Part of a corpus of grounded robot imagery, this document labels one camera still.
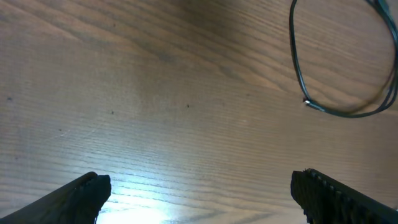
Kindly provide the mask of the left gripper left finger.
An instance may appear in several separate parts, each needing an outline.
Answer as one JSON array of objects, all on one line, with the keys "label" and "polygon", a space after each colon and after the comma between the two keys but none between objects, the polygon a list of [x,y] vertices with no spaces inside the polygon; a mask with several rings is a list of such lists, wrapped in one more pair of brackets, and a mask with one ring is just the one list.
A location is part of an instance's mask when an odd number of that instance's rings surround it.
[{"label": "left gripper left finger", "polygon": [[102,206],[110,195],[110,176],[88,172],[2,217],[1,223],[95,224]]}]

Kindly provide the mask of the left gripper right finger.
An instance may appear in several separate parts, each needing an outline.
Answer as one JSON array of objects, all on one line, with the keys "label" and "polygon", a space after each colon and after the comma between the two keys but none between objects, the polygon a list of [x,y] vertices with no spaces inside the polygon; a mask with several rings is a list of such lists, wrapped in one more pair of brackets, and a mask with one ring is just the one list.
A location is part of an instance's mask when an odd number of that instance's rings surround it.
[{"label": "left gripper right finger", "polygon": [[397,210],[315,169],[293,171],[290,193],[307,223],[397,224]]}]

